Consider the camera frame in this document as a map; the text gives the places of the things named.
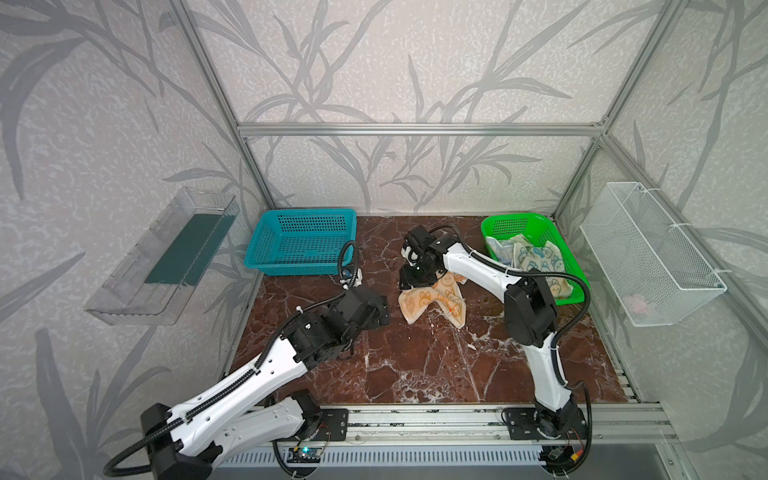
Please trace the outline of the orange bunny towel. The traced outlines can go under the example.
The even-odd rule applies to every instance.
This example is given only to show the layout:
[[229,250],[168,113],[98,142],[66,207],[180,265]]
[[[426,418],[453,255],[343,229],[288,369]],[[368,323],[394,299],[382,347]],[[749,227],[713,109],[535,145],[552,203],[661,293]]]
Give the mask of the orange bunny towel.
[[406,322],[415,323],[435,303],[446,320],[455,328],[462,329],[466,324],[467,306],[460,286],[466,282],[466,277],[448,272],[431,287],[402,291],[398,304]]

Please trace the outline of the teal plastic basket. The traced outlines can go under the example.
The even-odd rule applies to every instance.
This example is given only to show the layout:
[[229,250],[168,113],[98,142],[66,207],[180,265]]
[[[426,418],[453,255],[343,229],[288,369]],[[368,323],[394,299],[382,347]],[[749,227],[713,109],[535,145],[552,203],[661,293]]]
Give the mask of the teal plastic basket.
[[244,266],[272,277],[334,275],[342,248],[356,231],[352,209],[270,210],[254,230]]

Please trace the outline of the green plastic basket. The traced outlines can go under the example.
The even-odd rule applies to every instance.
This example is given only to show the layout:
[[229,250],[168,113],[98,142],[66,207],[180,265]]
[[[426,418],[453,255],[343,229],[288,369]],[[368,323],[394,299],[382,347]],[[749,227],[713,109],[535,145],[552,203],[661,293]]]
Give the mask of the green plastic basket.
[[[545,239],[552,240],[565,251],[570,251],[555,224],[547,217],[535,213],[519,213],[496,215],[484,219],[481,223],[484,237],[508,239],[518,234],[525,235],[532,243],[538,244]],[[584,285],[588,284],[586,277],[575,259],[577,272],[570,274],[578,277]]]

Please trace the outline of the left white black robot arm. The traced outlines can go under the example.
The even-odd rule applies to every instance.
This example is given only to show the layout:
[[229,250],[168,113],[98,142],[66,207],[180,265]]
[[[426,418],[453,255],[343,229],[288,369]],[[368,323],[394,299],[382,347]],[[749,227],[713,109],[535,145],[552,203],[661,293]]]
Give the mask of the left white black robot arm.
[[225,460],[254,446],[314,434],[321,410],[308,395],[268,407],[260,402],[350,351],[360,333],[389,322],[386,296],[365,286],[296,311],[235,373],[173,407],[157,403],[145,410],[142,438],[108,460],[104,476],[206,479]]

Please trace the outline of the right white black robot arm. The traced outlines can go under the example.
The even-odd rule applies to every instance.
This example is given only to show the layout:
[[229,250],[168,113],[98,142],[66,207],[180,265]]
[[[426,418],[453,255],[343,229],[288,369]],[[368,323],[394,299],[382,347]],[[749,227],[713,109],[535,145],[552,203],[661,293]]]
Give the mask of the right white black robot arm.
[[[498,298],[504,305],[507,331],[523,347],[531,371],[536,428],[546,438],[560,437],[578,421],[580,409],[573,395],[577,387],[566,380],[558,343],[587,312],[590,297],[586,283],[564,272],[513,270],[469,247],[455,226],[450,227],[450,233],[440,235],[443,228],[429,230],[418,225],[406,234],[400,289],[429,287],[442,275],[453,273]],[[557,305],[548,277],[573,281],[584,293],[584,305],[562,327],[557,325]]]

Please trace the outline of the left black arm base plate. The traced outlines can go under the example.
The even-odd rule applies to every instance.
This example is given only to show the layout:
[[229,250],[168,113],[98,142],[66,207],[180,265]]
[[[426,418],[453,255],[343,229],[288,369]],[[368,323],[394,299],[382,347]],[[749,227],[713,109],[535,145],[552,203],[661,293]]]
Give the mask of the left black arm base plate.
[[348,409],[322,409],[304,422],[296,437],[302,441],[345,441],[348,417]]

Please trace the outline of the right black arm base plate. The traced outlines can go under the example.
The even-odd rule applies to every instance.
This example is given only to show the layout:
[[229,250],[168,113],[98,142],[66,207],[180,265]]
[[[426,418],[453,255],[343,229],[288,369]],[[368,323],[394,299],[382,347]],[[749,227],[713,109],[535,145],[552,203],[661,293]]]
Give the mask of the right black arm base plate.
[[501,412],[511,440],[557,441],[569,439],[585,441],[589,437],[590,423],[583,410],[578,410],[559,433],[546,433],[538,423],[537,410],[533,406],[507,407]]

